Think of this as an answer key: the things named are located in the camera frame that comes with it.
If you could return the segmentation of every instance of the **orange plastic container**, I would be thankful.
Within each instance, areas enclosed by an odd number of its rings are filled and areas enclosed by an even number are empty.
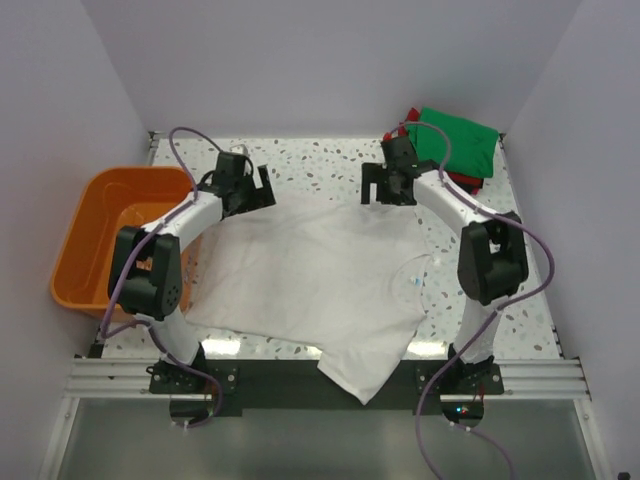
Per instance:
[[[51,294],[60,305],[102,317],[109,297],[107,283],[116,234],[124,225],[140,226],[157,219],[184,200],[191,189],[185,173],[173,167],[118,167],[87,185],[58,258]],[[181,306],[189,303],[198,243],[182,254],[185,283]],[[120,307],[114,321],[129,320]]]

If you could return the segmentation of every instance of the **gray floor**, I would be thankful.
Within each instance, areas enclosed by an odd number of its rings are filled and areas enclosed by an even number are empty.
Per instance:
[[[507,479],[490,445],[425,417],[428,450],[448,479]],[[507,448],[518,478],[589,480],[593,472],[573,403],[494,401],[480,428]],[[186,436],[168,404],[83,401],[62,479],[435,478],[416,447],[410,412],[247,411]]]

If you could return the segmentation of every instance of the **green fabric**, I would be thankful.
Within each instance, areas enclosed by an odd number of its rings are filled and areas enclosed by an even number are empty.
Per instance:
[[[493,154],[499,138],[497,130],[430,108],[422,109],[420,121],[440,127],[451,140],[448,171],[476,178],[493,176]],[[416,125],[408,125],[407,131],[420,161],[442,161],[446,144],[438,132]]]

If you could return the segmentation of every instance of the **cable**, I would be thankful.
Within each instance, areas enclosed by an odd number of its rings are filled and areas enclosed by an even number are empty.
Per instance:
[[[136,258],[138,257],[138,255],[140,254],[144,246],[147,245],[151,241],[151,239],[158,232],[160,232],[160,230],[162,230],[165,227],[167,222],[171,221],[177,215],[184,212],[187,208],[193,205],[195,201],[198,199],[198,185],[195,181],[195,178],[193,177],[193,175],[189,171],[189,168],[180,157],[180,154],[176,150],[176,147],[173,142],[173,136],[178,131],[185,131],[185,132],[190,132],[190,133],[199,135],[200,137],[207,140],[211,145],[213,145],[214,148],[216,148],[218,151],[220,152],[222,151],[222,149],[218,146],[216,142],[211,140],[204,133],[199,132],[198,130],[194,130],[193,128],[176,127],[173,130],[171,130],[171,132],[169,132],[169,147],[171,148],[171,152],[176,157],[176,160],[184,170],[185,174],[189,177],[189,180],[191,182],[192,192],[193,192],[193,200],[189,200],[188,202],[185,202],[180,207],[176,208],[175,210],[167,214],[166,217],[162,218],[158,222],[158,224],[138,242],[138,244],[133,248],[133,250],[131,250],[131,253],[127,257],[127,260],[125,261],[124,266],[122,267],[122,271],[120,272],[118,280],[116,281],[116,284],[113,288],[113,292],[111,293],[111,298],[109,298],[107,309],[105,310],[104,316],[102,317],[102,321],[100,322],[99,332],[102,339],[106,340],[108,338],[113,337],[114,335],[117,335],[118,333],[124,330],[142,325],[148,329],[149,335],[151,336],[151,339],[153,340],[153,343],[156,345],[158,350],[160,350],[160,352],[166,355],[167,358],[171,360],[171,362],[173,362],[176,366],[178,366],[185,372],[204,378],[205,380],[207,380],[207,382],[211,383],[212,385],[215,385],[216,389],[218,390],[218,399],[216,401],[216,406],[214,411],[208,417],[202,420],[198,420],[193,423],[189,422],[185,424],[186,428],[193,428],[193,427],[203,425],[204,423],[208,422],[210,418],[215,417],[216,415],[218,415],[218,413],[220,413],[220,409],[222,408],[222,400],[223,400],[222,386],[220,385],[220,382],[218,382],[218,380],[216,380],[211,375],[204,372],[200,372],[199,370],[191,368],[189,365],[182,363],[176,357],[174,357],[170,352],[168,352],[167,349],[164,347],[164,345],[162,345],[162,343],[160,342],[160,339],[158,338],[155,330],[153,329],[153,325],[146,320],[131,320],[130,322],[127,322],[124,325],[121,325],[115,328],[114,330],[109,331],[109,326],[111,325],[111,318],[113,317],[113,312],[116,308],[116,304],[118,302],[118,298],[120,297],[120,293],[122,292],[124,282],[129,276],[131,267],[133,266],[134,262],[136,261]],[[253,174],[253,163],[251,163],[251,173]]]
[[[209,142],[213,146],[213,148],[218,150],[218,152],[222,152],[222,149],[220,148],[220,146],[216,142],[211,140],[207,135],[205,135],[204,133],[202,133],[202,132],[200,132],[198,130],[190,128],[190,127],[175,127],[173,130],[171,130],[169,132],[169,148],[171,149],[171,153],[173,153],[173,156],[176,157],[176,160],[178,161],[178,163],[180,164],[180,166],[184,170],[184,173],[186,173],[187,177],[189,177],[189,181],[191,182],[191,189],[193,190],[193,199],[197,200],[198,199],[198,184],[196,183],[196,179],[193,177],[193,175],[189,171],[189,168],[187,168],[187,164],[184,163],[184,160],[182,160],[182,157],[178,153],[178,150],[176,149],[176,146],[173,143],[173,136],[176,134],[176,132],[193,133],[194,135],[198,135],[199,137],[204,138],[207,142]],[[251,173],[253,174],[253,164],[251,164]]]
[[[464,203],[466,206],[468,206],[469,208],[473,208],[474,210],[477,210],[480,214],[484,215],[485,217],[492,218],[494,220],[498,220],[498,221],[500,221],[502,223],[506,223],[507,225],[510,225],[512,227],[518,228],[519,230],[522,230],[524,233],[526,233],[531,238],[533,238],[536,241],[536,243],[538,243],[538,245],[540,245],[540,247],[542,248],[542,250],[546,254],[547,260],[549,262],[549,272],[548,272],[547,277],[545,278],[545,280],[538,287],[534,288],[533,290],[531,290],[529,292],[526,292],[526,293],[523,293],[522,295],[510,298],[510,299],[506,300],[505,302],[501,303],[500,305],[498,305],[498,307],[496,307],[496,310],[493,311],[487,317],[487,319],[484,321],[484,323],[478,329],[478,331],[473,335],[473,337],[471,337],[471,339],[453,357],[451,357],[440,368],[440,370],[438,370],[436,372],[436,374],[433,377],[431,377],[429,382],[427,382],[427,385],[425,386],[424,390],[422,391],[422,394],[420,395],[420,401],[418,402],[418,407],[417,407],[417,410],[416,410],[416,422],[415,422],[415,430],[416,430],[416,438],[418,440],[418,448],[420,449],[420,453],[422,454],[422,457],[424,458],[425,462],[427,463],[427,465],[429,466],[431,471],[434,473],[434,475],[439,480],[444,480],[444,477],[443,477],[442,473],[436,467],[436,465],[433,462],[433,460],[431,460],[431,458],[429,457],[429,455],[428,455],[428,453],[427,453],[427,451],[425,449],[424,441],[423,441],[423,438],[422,438],[422,429],[421,429],[421,423],[420,423],[420,416],[421,416],[422,409],[424,407],[424,402],[425,402],[425,400],[427,398],[427,395],[428,395],[429,391],[431,390],[431,388],[433,388],[433,385],[435,384],[435,382],[449,368],[451,368],[453,366],[453,364],[456,361],[458,361],[458,359],[464,354],[464,352],[466,352],[469,349],[469,347],[471,347],[471,345],[473,345],[473,343],[476,340],[478,340],[478,338],[480,338],[480,336],[487,330],[487,328],[489,328],[491,323],[493,323],[493,321],[498,317],[498,313],[502,312],[505,308],[507,308],[510,305],[513,305],[514,303],[526,300],[526,299],[528,299],[530,297],[533,297],[534,295],[537,295],[538,293],[542,292],[545,288],[547,288],[549,286],[549,284],[551,283],[551,281],[553,280],[553,277],[555,275],[556,265],[555,265],[555,259],[553,258],[553,254],[551,253],[551,250],[550,250],[549,246],[538,235],[533,233],[529,228],[525,227],[521,223],[518,223],[518,222],[516,222],[514,220],[511,220],[509,218],[505,218],[502,215],[494,214],[494,213],[489,212],[489,211],[487,211],[487,210],[485,210],[483,208],[478,208],[478,206],[476,204],[471,202],[468,198],[466,198],[466,196],[460,194],[455,188],[453,188],[449,184],[449,181],[447,181],[447,179],[445,178],[444,168],[445,168],[447,162],[449,161],[449,159],[451,158],[451,140],[449,139],[447,134],[444,133],[444,131],[442,131],[442,129],[440,129],[439,127],[436,127],[435,125],[431,125],[431,124],[425,123],[425,122],[406,121],[406,122],[402,122],[400,125],[398,125],[396,128],[391,130],[389,133],[393,134],[394,132],[396,132],[398,129],[402,128],[405,125],[416,125],[416,126],[420,126],[420,127],[429,128],[429,129],[434,130],[437,133],[439,133],[440,136],[444,139],[446,147],[447,147],[447,151],[445,153],[444,159],[440,163],[440,168],[438,169],[438,176],[440,178],[440,181],[444,185],[444,187],[447,189],[447,191],[449,191],[449,193],[451,193],[454,197],[456,197],[459,201]],[[463,426],[460,426],[460,425],[457,425],[457,424],[456,424],[456,426],[458,428],[462,429],[462,430],[465,430],[465,431],[467,430],[466,427],[463,427]],[[470,429],[469,431],[471,433],[473,433],[474,435],[476,435],[476,436],[486,440],[487,442],[491,443],[493,446],[495,446],[498,449],[498,451],[502,454],[502,456],[504,457],[505,461],[507,462],[507,464],[509,466],[509,478],[511,480],[514,480],[516,478],[515,467],[513,465],[513,461],[511,460],[509,454],[507,453],[507,451],[503,447],[498,445],[493,439],[488,437],[486,434],[484,434],[482,432],[479,432],[479,431],[476,431],[474,429]]]

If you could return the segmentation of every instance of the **speckled tabletop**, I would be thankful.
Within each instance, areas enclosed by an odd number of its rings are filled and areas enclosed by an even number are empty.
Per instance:
[[[279,192],[303,193],[336,202],[360,201],[360,164],[381,162],[379,140],[373,138],[234,138],[220,139],[222,148],[244,144],[258,165],[268,165],[271,183]],[[197,179],[215,166],[216,152],[200,139],[183,138],[176,146]],[[176,165],[166,139],[159,142],[154,165]],[[494,177],[485,181],[479,201],[498,210],[516,210],[504,152],[496,145]],[[457,333],[464,308],[458,284],[457,239],[442,220],[418,206],[417,218],[430,254],[423,287],[425,319],[405,354],[406,359],[444,358],[449,342]],[[533,255],[528,250],[530,275],[521,287],[539,284]],[[311,346],[275,338],[246,335],[214,328],[194,327],[209,358],[317,359],[320,351]],[[497,359],[557,359],[553,322],[542,295],[509,307],[502,318],[495,340]],[[157,350],[141,329],[129,330],[110,339],[103,358],[158,357]]]

